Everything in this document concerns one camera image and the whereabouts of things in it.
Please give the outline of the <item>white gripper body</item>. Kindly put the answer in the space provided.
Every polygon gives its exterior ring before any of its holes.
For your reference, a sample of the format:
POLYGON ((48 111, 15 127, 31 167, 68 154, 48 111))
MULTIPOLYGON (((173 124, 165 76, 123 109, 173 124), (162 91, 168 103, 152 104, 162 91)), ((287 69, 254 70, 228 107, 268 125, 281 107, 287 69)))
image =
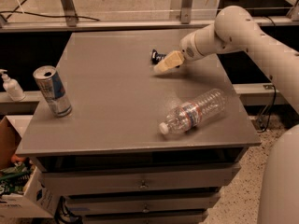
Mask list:
POLYGON ((188 61, 197 61, 204 58, 204 54, 197 48, 197 36, 197 32, 192 32, 180 40, 180 51, 188 61))

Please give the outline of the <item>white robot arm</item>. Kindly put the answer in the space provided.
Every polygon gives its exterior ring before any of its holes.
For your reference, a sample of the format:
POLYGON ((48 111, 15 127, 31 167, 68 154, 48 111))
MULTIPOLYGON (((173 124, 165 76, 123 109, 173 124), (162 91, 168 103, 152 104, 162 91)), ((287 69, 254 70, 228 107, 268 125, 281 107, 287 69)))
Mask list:
MULTIPOLYGON (((214 22, 180 40, 154 70, 165 72, 209 54, 244 51, 299 113, 299 54, 264 33, 242 7, 221 10, 214 22)), ((299 125, 273 145, 263 173, 257 224, 299 224, 299 125)))

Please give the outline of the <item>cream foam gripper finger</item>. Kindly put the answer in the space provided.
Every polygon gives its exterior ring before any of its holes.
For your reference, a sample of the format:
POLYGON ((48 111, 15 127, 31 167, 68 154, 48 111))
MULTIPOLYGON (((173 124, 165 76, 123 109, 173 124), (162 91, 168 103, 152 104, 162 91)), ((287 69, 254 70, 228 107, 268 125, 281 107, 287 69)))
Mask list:
POLYGON ((153 68, 156 73, 163 73, 169 69, 180 66, 184 63, 184 56, 179 50, 174 50, 168 53, 161 61, 153 68))

